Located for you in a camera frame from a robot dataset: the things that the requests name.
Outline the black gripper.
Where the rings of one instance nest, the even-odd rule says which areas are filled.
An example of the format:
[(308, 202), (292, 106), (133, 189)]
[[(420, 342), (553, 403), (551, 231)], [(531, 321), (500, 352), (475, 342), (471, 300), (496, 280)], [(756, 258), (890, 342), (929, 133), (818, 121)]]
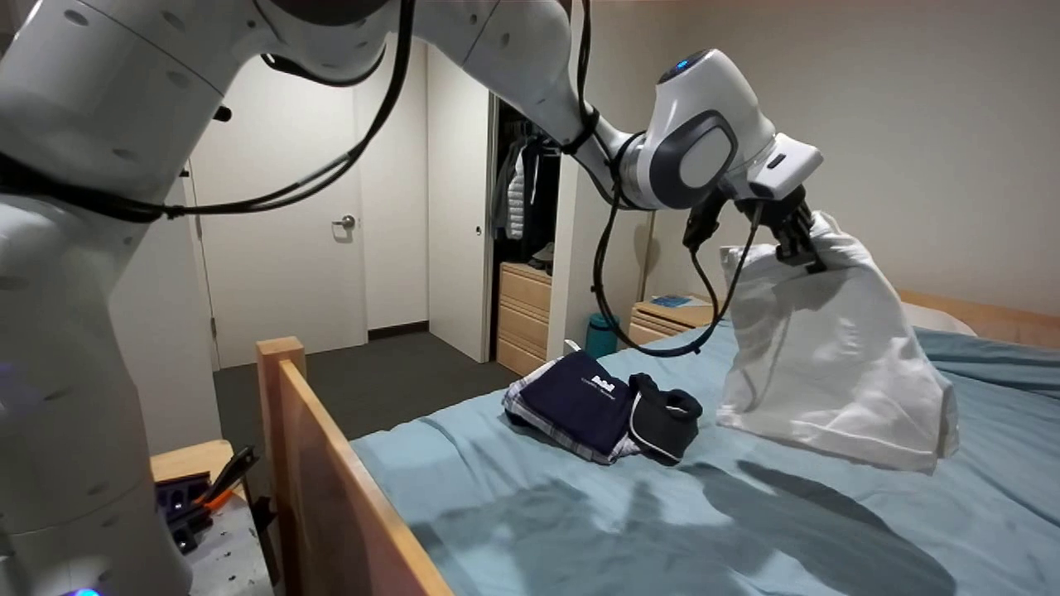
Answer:
[(794, 266), (809, 275), (829, 270), (826, 258), (812, 240), (815, 216), (804, 202), (804, 189), (794, 189), (786, 200), (742, 200), (740, 207), (764, 225), (781, 249), (793, 249)]

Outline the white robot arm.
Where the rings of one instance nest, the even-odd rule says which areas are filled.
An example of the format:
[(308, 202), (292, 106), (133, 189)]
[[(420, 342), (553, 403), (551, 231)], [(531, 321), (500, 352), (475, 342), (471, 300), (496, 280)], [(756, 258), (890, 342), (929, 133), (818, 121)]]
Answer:
[(770, 121), (725, 54), (673, 63), (650, 121), (624, 133), (571, 72), (585, 29), (571, 0), (33, 0), (0, 63), (4, 596), (193, 591), (112, 287), (153, 222), (292, 205), (367, 148), (350, 133), (223, 133), (249, 63), (358, 86), (428, 44), (624, 207), (803, 194), (821, 152)]

